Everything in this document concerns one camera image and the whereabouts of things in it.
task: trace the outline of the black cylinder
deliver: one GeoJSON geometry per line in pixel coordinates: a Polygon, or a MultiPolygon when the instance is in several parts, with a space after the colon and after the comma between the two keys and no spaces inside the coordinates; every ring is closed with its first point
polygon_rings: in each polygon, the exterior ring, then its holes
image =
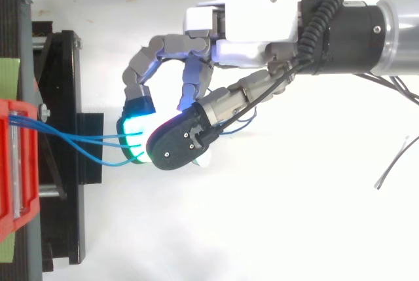
{"type": "MultiPolygon", "coordinates": [[[[301,1],[302,27],[313,17],[320,3],[318,0],[301,1]]],[[[384,16],[377,6],[344,2],[317,44],[314,64],[301,73],[367,73],[381,57],[385,33],[384,16]]]]}

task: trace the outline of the silver cylinder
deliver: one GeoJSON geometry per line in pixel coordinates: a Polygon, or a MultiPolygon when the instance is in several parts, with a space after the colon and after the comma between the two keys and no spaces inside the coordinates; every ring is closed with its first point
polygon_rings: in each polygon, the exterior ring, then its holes
{"type": "Polygon", "coordinates": [[[419,75],[419,0],[380,0],[386,22],[376,76],[419,75]]]}
{"type": "Polygon", "coordinates": [[[40,185],[39,186],[39,197],[41,198],[52,198],[59,197],[60,194],[57,190],[57,186],[54,184],[40,185]]]}
{"type": "Polygon", "coordinates": [[[32,37],[32,49],[42,50],[46,42],[46,37],[32,37]]]}

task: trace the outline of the metal rod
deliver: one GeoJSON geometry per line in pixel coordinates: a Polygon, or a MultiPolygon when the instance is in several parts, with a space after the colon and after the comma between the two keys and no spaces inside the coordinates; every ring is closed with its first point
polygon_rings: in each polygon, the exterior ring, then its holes
{"type": "Polygon", "coordinates": [[[40,185],[39,186],[39,197],[40,198],[52,198],[59,197],[60,194],[57,190],[57,186],[54,184],[40,185]]]}
{"type": "Polygon", "coordinates": [[[32,49],[42,50],[46,41],[46,37],[32,37],[32,49]]]}
{"type": "MultiPolygon", "coordinates": [[[[11,115],[18,115],[18,112],[11,111],[11,115]]],[[[20,217],[22,208],[22,161],[20,152],[20,128],[10,127],[10,167],[12,173],[12,192],[13,192],[13,216],[15,219],[20,217]]]]}

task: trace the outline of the coiled cable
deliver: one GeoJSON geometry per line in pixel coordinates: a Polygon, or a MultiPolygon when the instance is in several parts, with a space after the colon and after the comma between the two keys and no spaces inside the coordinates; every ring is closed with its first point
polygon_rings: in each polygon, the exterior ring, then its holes
{"type": "Polygon", "coordinates": [[[296,59],[300,63],[312,61],[319,38],[329,27],[331,19],[342,6],[343,0],[322,0],[318,10],[304,27],[298,44],[296,59]]]}

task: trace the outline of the blue wire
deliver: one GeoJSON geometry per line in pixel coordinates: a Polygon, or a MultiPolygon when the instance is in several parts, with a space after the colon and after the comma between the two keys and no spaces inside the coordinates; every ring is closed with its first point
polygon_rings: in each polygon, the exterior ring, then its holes
{"type": "Polygon", "coordinates": [[[249,126],[249,124],[252,122],[253,119],[255,119],[255,117],[257,116],[257,107],[255,106],[255,110],[253,112],[253,115],[249,118],[249,119],[238,119],[236,122],[246,122],[247,124],[243,125],[240,128],[237,128],[231,132],[222,132],[221,135],[231,135],[235,132],[239,132],[241,131],[243,128],[249,126]]]}
{"type": "MultiPolygon", "coordinates": [[[[43,132],[45,134],[55,134],[50,131],[51,126],[48,124],[45,124],[43,122],[35,121],[33,119],[29,119],[27,117],[19,117],[18,119],[14,119],[14,117],[11,117],[11,120],[9,121],[11,124],[20,126],[20,125],[26,125],[25,128],[31,128],[38,130],[40,132],[43,132]]],[[[117,148],[131,148],[133,146],[129,145],[119,145],[117,143],[108,143],[108,142],[102,142],[102,141],[95,141],[90,139],[85,139],[84,136],[77,136],[77,135],[71,135],[71,134],[65,134],[62,132],[63,135],[67,136],[69,139],[79,142],[85,142],[85,143],[93,143],[96,145],[107,145],[109,147],[117,147],[117,148]]]]}
{"type": "Polygon", "coordinates": [[[252,121],[256,116],[257,116],[257,106],[255,106],[255,110],[253,111],[253,115],[249,119],[238,119],[237,122],[252,121]]]}
{"type": "Polygon", "coordinates": [[[231,130],[230,132],[222,132],[220,135],[232,135],[236,132],[241,131],[242,129],[245,129],[247,126],[250,125],[250,123],[253,121],[253,119],[255,119],[256,116],[257,116],[257,111],[256,111],[256,107],[255,107],[255,111],[254,111],[252,117],[250,117],[249,119],[246,119],[246,120],[237,120],[238,122],[245,122],[245,124],[242,127],[239,127],[235,130],[231,130]]]}
{"type": "MultiPolygon", "coordinates": [[[[50,134],[55,135],[56,134],[52,131],[49,131],[46,128],[42,128],[40,126],[37,126],[35,123],[25,123],[24,121],[17,121],[17,120],[11,120],[9,121],[11,125],[22,127],[22,128],[29,128],[33,130],[37,130],[38,132],[43,132],[44,134],[50,134]]],[[[129,149],[131,147],[137,147],[139,145],[119,145],[117,143],[109,143],[109,142],[102,142],[102,141],[96,141],[96,140],[90,140],[90,139],[84,139],[84,138],[78,138],[76,135],[70,135],[70,137],[67,134],[62,133],[63,135],[67,136],[69,139],[73,141],[79,141],[83,143],[92,143],[94,145],[106,145],[109,147],[116,147],[116,148],[123,148],[123,149],[129,149]]]]}
{"type": "MultiPolygon", "coordinates": [[[[19,115],[10,115],[10,116],[16,117],[16,120],[21,119],[26,122],[34,122],[36,124],[44,125],[44,127],[50,127],[50,125],[48,124],[45,124],[40,121],[36,121],[35,119],[31,119],[29,117],[19,116],[19,115]]],[[[79,136],[79,135],[66,134],[65,132],[62,132],[62,134],[66,135],[67,137],[83,138],[83,139],[90,139],[90,140],[103,140],[103,139],[125,138],[127,136],[138,136],[138,135],[142,135],[143,132],[136,132],[133,134],[105,135],[105,136],[79,136]]]]}
{"type": "MultiPolygon", "coordinates": [[[[19,116],[16,115],[9,115],[10,118],[12,119],[16,119],[16,118],[20,118],[19,116]]],[[[66,135],[62,134],[60,131],[56,130],[54,127],[50,126],[50,130],[53,131],[57,136],[61,137],[64,141],[66,141],[67,143],[69,143],[72,147],[74,147],[78,152],[82,153],[83,155],[85,155],[86,157],[88,157],[90,160],[98,163],[98,164],[102,164],[105,166],[113,166],[113,167],[117,167],[117,166],[122,166],[125,164],[128,164],[134,160],[136,160],[140,155],[144,154],[144,152],[140,153],[139,155],[130,158],[129,160],[126,160],[124,162],[120,162],[120,163],[110,163],[110,162],[105,162],[103,160],[100,160],[98,158],[96,158],[95,156],[91,155],[89,152],[85,151],[82,147],[78,146],[76,143],[74,143],[71,139],[69,139],[66,135]]]]}
{"type": "Polygon", "coordinates": [[[249,125],[250,125],[250,123],[252,122],[252,120],[253,120],[253,119],[248,120],[248,122],[247,122],[247,123],[245,123],[242,127],[239,127],[239,128],[237,128],[237,129],[235,129],[235,130],[232,130],[231,132],[222,132],[220,135],[232,135],[232,134],[234,134],[234,133],[236,133],[236,132],[239,132],[239,131],[241,131],[242,129],[245,129],[247,126],[249,126],[249,125]]]}

